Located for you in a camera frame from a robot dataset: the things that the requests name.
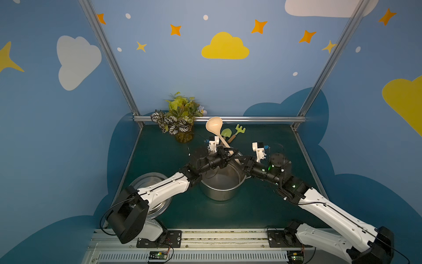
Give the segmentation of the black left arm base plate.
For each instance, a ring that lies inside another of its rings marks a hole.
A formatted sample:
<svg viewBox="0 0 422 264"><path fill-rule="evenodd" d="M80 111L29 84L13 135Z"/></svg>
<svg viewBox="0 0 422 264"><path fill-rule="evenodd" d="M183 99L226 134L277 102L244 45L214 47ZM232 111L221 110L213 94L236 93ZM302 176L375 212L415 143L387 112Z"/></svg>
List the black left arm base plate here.
<svg viewBox="0 0 422 264"><path fill-rule="evenodd" d="M182 239L182 231L170 230L164 231L157 240L150 241L148 239L138 238L137 248L165 248L169 245L173 248L180 248Z"/></svg>

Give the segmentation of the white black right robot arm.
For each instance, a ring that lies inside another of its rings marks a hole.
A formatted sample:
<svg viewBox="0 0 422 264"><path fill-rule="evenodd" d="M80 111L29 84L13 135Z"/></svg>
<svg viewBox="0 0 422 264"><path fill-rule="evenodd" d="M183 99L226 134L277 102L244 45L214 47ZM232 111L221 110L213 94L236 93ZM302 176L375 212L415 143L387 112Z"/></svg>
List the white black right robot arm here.
<svg viewBox="0 0 422 264"><path fill-rule="evenodd" d="M290 232L304 245L335 255L349 264L390 264L394 257L394 234L359 220L325 198L309 184L292 175L290 161L280 158L264 166L251 156L240 156L244 172L278 186L276 193L287 202L313 214L337 234L315 229L301 221Z"/></svg>

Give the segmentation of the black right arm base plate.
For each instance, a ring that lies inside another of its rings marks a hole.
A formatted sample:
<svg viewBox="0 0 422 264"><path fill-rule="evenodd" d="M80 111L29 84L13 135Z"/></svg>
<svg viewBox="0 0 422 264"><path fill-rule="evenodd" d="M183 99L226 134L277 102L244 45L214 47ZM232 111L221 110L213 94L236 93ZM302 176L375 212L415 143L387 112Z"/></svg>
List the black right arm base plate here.
<svg viewBox="0 0 422 264"><path fill-rule="evenodd" d="M303 246L298 238L290 231L267 229L266 233L271 248L301 248Z"/></svg>

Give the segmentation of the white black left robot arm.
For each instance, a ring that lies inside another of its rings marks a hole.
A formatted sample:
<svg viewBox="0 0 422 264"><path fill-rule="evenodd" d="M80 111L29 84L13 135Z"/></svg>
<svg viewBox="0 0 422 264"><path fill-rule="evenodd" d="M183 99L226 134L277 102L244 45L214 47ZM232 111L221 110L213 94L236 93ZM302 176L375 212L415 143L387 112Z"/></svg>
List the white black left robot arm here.
<svg viewBox="0 0 422 264"><path fill-rule="evenodd" d="M173 176L145 188L125 188L103 219L122 244L136 237L162 243L166 231L156 220L149 219L148 213L158 204L195 187L207 171L224 168L236 157L238 150L231 147L218 146L211 154L199 148Z"/></svg>

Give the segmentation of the stainless steel stock pot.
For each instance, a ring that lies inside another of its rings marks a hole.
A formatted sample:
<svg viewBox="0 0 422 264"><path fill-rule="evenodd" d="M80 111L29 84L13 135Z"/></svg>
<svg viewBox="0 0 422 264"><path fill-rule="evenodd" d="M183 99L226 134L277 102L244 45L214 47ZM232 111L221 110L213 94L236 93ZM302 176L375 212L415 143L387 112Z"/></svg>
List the stainless steel stock pot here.
<svg viewBox="0 0 422 264"><path fill-rule="evenodd" d="M215 201L227 201L233 198L247 178L241 167L241 161L232 157L241 155L235 151L228 151L227 156L230 160L226 167L216 166L201 173L202 180L199 186L204 195Z"/></svg>

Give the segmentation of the beige plastic ladle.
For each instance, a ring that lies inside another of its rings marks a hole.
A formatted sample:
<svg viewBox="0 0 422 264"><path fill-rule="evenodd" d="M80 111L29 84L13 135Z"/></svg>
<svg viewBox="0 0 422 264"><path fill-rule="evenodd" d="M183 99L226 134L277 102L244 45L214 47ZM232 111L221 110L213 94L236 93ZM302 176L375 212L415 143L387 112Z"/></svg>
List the beige plastic ladle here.
<svg viewBox="0 0 422 264"><path fill-rule="evenodd" d="M219 137L220 142L223 143L223 145L227 148L230 148L229 144L223 139L221 135L221 128L223 126L223 120L220 117L212 117L206 122L206 129L213 133L214 135ZM229 154L231 157L235 157L235 154L233 151L229 150ZM240 165L241 162L238 159L235 159L235 161Z"/></svg>

